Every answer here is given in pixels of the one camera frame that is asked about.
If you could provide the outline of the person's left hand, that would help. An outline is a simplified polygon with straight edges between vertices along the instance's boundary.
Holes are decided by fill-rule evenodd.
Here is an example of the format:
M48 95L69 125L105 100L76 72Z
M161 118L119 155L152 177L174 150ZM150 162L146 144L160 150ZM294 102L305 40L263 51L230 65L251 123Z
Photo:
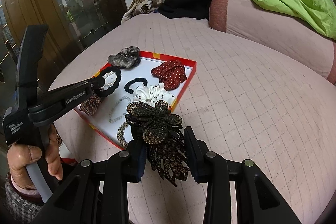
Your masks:
M45 160L48 164L48 172L57 180L63 179L63 167L59 155L57 143L57 131L52 124L49 127L49 145L45 151ZM42 150L39 147L14 143L8 150L7 162L9 165L12 183L20 190L35 190L26 166L37 162L42 157Z

